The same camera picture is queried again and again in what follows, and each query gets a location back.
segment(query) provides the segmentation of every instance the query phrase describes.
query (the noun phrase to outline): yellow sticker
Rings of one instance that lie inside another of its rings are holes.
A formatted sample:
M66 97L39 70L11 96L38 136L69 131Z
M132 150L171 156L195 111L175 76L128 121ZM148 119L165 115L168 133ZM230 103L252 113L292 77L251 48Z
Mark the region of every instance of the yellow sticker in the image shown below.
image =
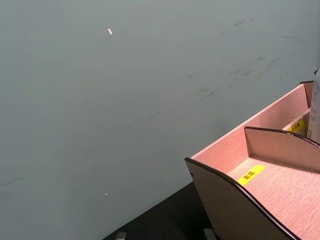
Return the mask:
M303 118L301 118L299 121L296 121L294 124L292 124L291 127L287 128L287 131L297 133L299 132L303 127L305 126L305 121Z
M253 168L250 169L245 175L238 179L238 183L242 186L246 185L250 182L255 176L258 175L265 167L261 165L255 165Z

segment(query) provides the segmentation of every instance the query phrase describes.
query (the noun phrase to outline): wooden compartment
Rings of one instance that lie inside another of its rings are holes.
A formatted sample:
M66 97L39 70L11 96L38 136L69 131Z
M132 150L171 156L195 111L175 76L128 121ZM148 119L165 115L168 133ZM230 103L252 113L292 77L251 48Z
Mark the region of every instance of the wooden compartment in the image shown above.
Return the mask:
M306 137L312 88L301 83L185 159L220 239L320 239L320 145Z

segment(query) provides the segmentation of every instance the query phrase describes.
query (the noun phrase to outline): gray wall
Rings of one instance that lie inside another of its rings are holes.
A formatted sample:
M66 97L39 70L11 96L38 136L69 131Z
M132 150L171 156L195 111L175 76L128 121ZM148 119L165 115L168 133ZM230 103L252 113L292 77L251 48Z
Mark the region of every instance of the gray wall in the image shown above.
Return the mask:
M1 1L0 239L101 240L188 184L313 80L318 2Z

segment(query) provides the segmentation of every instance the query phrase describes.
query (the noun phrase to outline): wood grain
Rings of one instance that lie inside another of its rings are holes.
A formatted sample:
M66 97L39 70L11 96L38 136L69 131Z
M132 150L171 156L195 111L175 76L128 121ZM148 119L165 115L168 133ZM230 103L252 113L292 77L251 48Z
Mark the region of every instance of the wood grain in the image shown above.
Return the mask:
M298 237L319 238L320 174L249 157L228 175L237 180L255 165L265 168L244 188Z
M227 173L249 156L245 126L282 129L307 109L306 91L301 84L192 158Z

